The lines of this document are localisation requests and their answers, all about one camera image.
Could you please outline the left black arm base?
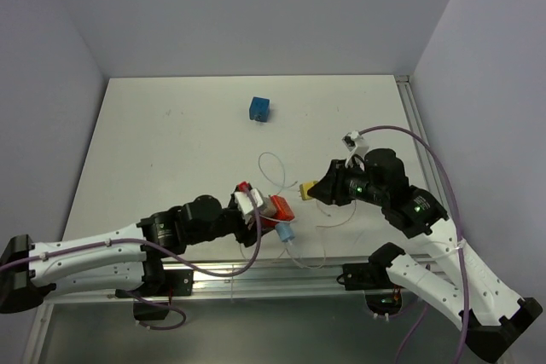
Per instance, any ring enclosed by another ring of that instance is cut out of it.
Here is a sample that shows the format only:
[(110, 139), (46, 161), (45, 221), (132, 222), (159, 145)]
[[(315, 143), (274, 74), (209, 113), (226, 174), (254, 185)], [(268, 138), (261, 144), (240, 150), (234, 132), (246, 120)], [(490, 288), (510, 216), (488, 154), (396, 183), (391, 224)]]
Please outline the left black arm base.
[[(150, 295), (133, 291), (138, 297), (147, 299), (142, 302), (139, 298), (133, 298), (127, 291), (116, 290), (114, 295), (119, 299), (132, 299), (132, 312), (137, 325), (151, 330), (170, 330), (179, 328), (187, 320), (186, 314), (174, 307), (174, 297), (188, 297), (192, 294), (194, 271), (191, 269), (167, 270), (163, 283)], [(161, 325), (170, 313), (179, 315), (180, 320), (176, 324)]]

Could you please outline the light blue plug charger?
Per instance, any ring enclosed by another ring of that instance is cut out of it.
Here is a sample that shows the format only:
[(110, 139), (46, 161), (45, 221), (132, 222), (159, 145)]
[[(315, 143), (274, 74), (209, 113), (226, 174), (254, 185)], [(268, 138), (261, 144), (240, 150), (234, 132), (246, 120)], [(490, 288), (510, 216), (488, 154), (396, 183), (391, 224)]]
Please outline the light blue plug charger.
[(290, 245), (290, 246), (294, 245), (295, 234), (293, 232), (293, 229), (292, 229), (290, 223), (279, 222), (275, 226), (275, 230), (277, 232), (277, 235), (278, 235), (280, 241), (283, 244)]

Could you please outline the blue cube socket adapter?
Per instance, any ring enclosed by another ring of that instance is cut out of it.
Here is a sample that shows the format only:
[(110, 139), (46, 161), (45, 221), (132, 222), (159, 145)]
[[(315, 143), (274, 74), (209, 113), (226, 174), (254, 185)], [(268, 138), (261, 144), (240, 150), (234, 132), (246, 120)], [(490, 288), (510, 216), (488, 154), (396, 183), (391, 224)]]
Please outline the blue cube socket adapter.
[(255, 122), (266, 123), (270, 116), (270, 100), (254, 96), (248, 110), (249, 119)]

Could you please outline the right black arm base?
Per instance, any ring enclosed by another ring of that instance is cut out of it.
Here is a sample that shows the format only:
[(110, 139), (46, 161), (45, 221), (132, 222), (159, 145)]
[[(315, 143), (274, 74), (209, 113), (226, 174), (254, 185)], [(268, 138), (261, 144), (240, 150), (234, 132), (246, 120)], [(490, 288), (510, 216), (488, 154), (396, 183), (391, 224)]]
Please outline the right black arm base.
[(392, 283), (386, 271), (376, 263), (343, 264), (336, 282), (347, 292), (361, 292), (365, 307), (375, 320), (389, 321), (418, 304), (416, 296), (404, 296), (402, 287)]

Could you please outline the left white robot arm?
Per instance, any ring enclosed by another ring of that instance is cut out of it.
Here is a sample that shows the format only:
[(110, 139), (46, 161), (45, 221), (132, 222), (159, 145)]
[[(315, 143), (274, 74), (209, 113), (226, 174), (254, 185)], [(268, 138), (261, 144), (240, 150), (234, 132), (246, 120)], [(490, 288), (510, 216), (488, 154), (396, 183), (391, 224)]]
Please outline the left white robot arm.
[(98, 290), (153, 296), (163, 291), (162, 261), (188, 246), (227, 235), (246, 247), (271, 230), (279, 208), (256, 188), (237, 188), (228, 206), (210, 195), (156, 212), (125, 228), (80, 240), (35, 242), (12, 237), (1, 256), (1, 311), (37, 308), (48, 298)]

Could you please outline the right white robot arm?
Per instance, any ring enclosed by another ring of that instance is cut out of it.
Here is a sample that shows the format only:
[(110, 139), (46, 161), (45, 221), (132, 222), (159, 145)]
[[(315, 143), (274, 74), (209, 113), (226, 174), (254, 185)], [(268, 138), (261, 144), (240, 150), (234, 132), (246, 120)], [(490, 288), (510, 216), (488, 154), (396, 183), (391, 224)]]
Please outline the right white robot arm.
[(456, 236), (446, 209), (425, 189), (410, 184), (404, 163), (390, 148), (365, 154), (363, 165), (331, 161), (326, 175), (308, 194), (325, 205), (362, 201), (380, 207), (391, 226), (431, 257), (441, 279), (408, 253), (386, 243), (369, 256), (369, 277), (380, 287), (404, 287), (466, 333), (466, 346), (480, 359), (497, 362), (543, 312), (503, 283), (473, 248)]

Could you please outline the yellow plug adapter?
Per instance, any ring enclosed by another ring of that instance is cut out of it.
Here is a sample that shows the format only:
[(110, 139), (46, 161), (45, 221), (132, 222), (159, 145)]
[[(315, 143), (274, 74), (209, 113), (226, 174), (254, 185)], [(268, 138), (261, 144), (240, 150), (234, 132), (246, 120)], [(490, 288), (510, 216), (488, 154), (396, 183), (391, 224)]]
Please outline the yellow plug adapter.
[(303, 201), (313, 200), (313, 197), (310, 196), (309, 191), (317, 184), (317, 181), (308, 181), (302, 182), (299, 185), (299, 197)]

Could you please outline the red cube socket adapter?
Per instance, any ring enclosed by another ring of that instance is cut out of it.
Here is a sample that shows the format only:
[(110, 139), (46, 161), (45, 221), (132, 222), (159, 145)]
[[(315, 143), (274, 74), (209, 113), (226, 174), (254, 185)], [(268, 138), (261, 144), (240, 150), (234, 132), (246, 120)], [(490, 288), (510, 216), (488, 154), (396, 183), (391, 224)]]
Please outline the red cube socket adapter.
[(279, 222), (291, 222), (295, 215), (288, 202), (279, 195), (269, 196), (276, 207), (276, 214), (273, 217), (261, 216), (261, 221), (266, 227), (275, 227)]

